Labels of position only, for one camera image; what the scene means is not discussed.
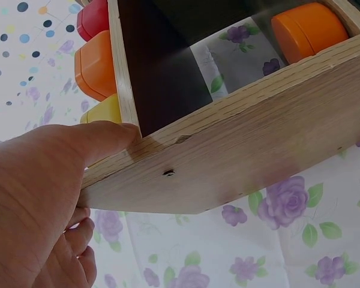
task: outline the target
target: screw hole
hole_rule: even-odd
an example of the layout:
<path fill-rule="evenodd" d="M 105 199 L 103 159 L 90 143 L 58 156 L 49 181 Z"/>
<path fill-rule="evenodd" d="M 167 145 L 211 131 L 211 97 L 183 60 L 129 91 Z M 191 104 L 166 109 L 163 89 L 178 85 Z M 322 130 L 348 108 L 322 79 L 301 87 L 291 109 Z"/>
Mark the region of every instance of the screw hole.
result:
<path fill-rule="evenodd" d="M 175 174 L 175 171 L 174 171 L 173 169 L 171 169 L 171 170 L 165 171 L 165 172 L 163 173 L 163 176 L 165 176 L 165 177 L 171 177 L 171 176 L 173 176 L 174 174 Z"/>

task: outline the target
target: yellow block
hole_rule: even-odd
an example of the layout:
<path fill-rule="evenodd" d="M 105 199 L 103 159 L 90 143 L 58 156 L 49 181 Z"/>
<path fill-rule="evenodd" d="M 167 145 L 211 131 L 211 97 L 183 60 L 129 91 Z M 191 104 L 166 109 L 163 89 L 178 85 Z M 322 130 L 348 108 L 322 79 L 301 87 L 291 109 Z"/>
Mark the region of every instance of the yellow block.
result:
<path fill-rule="evenodd" d="M 91 123 L 94 121 L 111 121 L 121 123 L 119 98 L 117 94 L 113 94 L 104 101 L 98 103 L 90 111 L 86 112 L 80 123 Z"/>

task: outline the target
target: orange block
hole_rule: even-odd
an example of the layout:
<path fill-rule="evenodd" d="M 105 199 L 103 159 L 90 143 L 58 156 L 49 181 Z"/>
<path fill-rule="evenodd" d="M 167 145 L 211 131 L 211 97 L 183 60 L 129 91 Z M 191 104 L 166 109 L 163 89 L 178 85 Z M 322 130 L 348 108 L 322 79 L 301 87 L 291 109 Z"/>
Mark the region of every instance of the orange block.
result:
<path fill-rule="evenodd" d="M 109 30 L 76 51 L 74 60 L 77 85 L 86 95 L 103 101 L 117 92 Z"/>
<path fill-rule="evenodd" d="M 289 64 L 349 38 L 340 19 L 319 3 L 306 4 L 272 18 L 276 39 Z"/>

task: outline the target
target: wooden toy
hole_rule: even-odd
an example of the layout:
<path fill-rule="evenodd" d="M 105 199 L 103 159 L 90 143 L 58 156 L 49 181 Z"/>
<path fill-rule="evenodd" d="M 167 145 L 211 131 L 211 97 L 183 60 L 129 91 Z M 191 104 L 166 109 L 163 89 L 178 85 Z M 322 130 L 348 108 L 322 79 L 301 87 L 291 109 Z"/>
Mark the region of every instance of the wooden toy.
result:
<path fill-rule="evenodd" d="M 116 93 L 109 31 L 97 34 L 74 56 L 75 78 L 79 88 L 98 101 Z"/>
<path fill-rule="evenodd" d="M 321 3 L 349 39 L 213 103 L 187 42 L 152 1 L 108 2 L 121 118 L 143 138 L 85 172 L 80 206 L 200 213 L 360 139 L 360 11 L 347 0 Z M 274 16 L 313 1 L 259 2 L 243 0 L 271 26 Z"/>
<path fill-rule="evenodd" d="M 106 98 L 98 103 L 90 111 L 87 111 L 81 118 L 80 123 L 91 123 L 94 121 L 111 121 L 121 123 L 120 106 L 117 94 Z"/>
<path fill-rule="evenodd" d="M 105 30 L 109 30 L 108 1 L 93 0 L 78 13 L 77 31 L 88 42 Z"/>
<path fill-rule="evenodd" d="M 328 7 L 309 3 L 272 18 L 272 28 L 289 64 L 348 39 L 340 19 Z"/>

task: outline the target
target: wood grain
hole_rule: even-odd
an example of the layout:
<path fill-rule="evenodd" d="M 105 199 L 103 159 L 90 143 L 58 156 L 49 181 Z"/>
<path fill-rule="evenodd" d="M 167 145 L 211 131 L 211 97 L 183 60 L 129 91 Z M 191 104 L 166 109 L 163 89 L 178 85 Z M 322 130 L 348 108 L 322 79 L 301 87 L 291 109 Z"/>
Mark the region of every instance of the wood grain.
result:
<path fill-rule="evenodd" d="M 199 213 L 360 139 L 360 35 L 214 102 L 85 173 L 79 204 Z M 163 173 L 174 169 L 175 175 Z"/>

